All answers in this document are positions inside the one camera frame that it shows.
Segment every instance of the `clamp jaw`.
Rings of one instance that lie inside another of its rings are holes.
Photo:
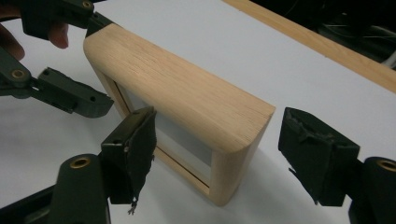
[[[315,203],[342,206],[352,199],[352,224],[396,223],[396,161],[359,161],[360,147],[302,110],[286,108],[278,148]]]
[[[133,213],[157,144],[153,107],[136,110],[102,143],[99,155],[65,161],[56,184],[0,209],[0,223],[108,224],[107,198]]]
[[[112,23],[99,13],[93,13],[93,2],[88,0],[2,0],[21,9],[23,31],[48,39],[50,25],[65,22],[87,29],[87,35]],[[30,96],[65,112],[76,112],[87,118],[104,116],[113,101],[105,94],[76,82],[59,71],[45,69],[38,78],[4,49],[0,48],[0,96],[12,95],[19,99]]]

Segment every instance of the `white table surface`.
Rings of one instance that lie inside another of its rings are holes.
[[[134,216],[110,205],[112,223],[349,223],[343,207],[314,205],[277,150],[286,106],[308,111],[361,146],[359,159],[396,160],[396,95],[255,21],[220,0],[109,0],[96,10],[205,70],[276,106],[239,190],[216,207],[160,160],[153,163]],[[103,90],[87,62],[85,31],[70,27],[70,47],[26,36],[21,61],[36,77],[45,67]],[[99,153],[121,121],[114,107],[99,119],[67,114],[36,99],[0,98],[0,207],[56,181],[60,164]]]

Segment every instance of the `wooden edge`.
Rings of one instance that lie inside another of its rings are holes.
[[[108,25],[86,38],[84,50],[92,66],[215,150],[233,152],[247,147],[275,110],[262,99],[117,25]]]
[[[133,106],[129,103],[128,96],[123,87],[120,87],[111,78],[100,72],[98,69],[93,67],[94,72],[102,82],[105,90],[111,96],[115,102],[115,107],[119,111],[120,115],[125,118],[129,113],[134,111]],[[164,152],[160,147],[156,147],[154,155],[162,160],[166,165],[171,167],[174,171],[179,173],[181,176],[191,182],[198,190],[204,195],[209,195],[209,180],[206,180],[203,176],[199,175],[198,171],[193,170],[186,162],[183,162],[176,155],[169,155]]]
[[[124,95],[122,95],[122,91],[118,87],[117,83],[100,72],[94,66],[92,68],[105,88],[107,94],[109,94],[113,99],[114,106],[117,108],[117,111],[119,111],[121,117],[126,118],[132,111],[134,111],[134,109],[128,106],[128,101],[124,99]]]
[[[186,168],[184,168],[176,160],[171,158],[168,154],[166,154],[159,147],[156,147],[156,149],[154,151],[154,155],[156,157],[160,158],[161,161],[163,161],[165,164],[167,164],[169,167],[171,167],[174,171],[179,173],[181,176],[183,176],[189,182],[191,182],[204,195],[206,195],[206,196],[209,195],[210,190],[209,190],[208,185],[206,185],[204,182],[202,182],[200,179],[198,179],[195,175],[193,175],[190,171],[188,171]]]
[[[323,56],[396,93],[396,72],[248,0],[223,0]]]
[[[265,130],[266,126],[262,128],[252,144],[244,150],[232,154],[213,152],[209,198],[216,205],[223,206],[233,197],[245,176]]]

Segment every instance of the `finger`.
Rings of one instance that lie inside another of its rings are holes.
[[[23,47],[2,24],[0,24],[0,47],[5,49],[17,60],[21,60],[24,57]]]
[[[19,8],[11,6],[11,5],[4,5],[0,4],[0,19],[1,18],[8,18],[8,17],[20,17],[21,11]]]
[[[49,41],[60,49],[69,46],[67,31],[69,26],[66,23],[54,22],[49,29]]]

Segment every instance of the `wood grain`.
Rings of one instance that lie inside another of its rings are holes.
[[[275,108],[115,24],[87,37],[84,50],[123,116],[130,91],[211,148],[210,179],[165,143],[156,155],[213,203],[230,201]]]

